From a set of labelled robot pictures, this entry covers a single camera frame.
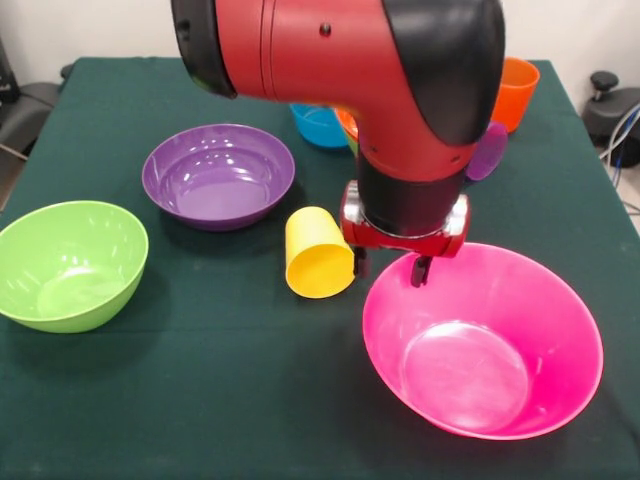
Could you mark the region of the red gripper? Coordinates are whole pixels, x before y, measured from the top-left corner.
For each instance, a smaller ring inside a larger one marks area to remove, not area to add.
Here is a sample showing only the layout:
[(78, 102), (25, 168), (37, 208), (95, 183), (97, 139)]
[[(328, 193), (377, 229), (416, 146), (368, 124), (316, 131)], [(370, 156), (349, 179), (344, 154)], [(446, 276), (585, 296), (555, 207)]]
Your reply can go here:
[(416, 252), (411, 270), (411, 285), (424, 286), (428, 281), (432, 257), (454, 257), (466, 240), (470, 226), (470, 202), (460, 194), (439, 230), (422, 236), (402, 237), (375, 227), (364, 215), (356, 180), (347, 183), (341, 201), (340, 228), (345, 241), (354, 248), (354, 275), (366, 278), (371, 262), (367, 249), (395, 249)]

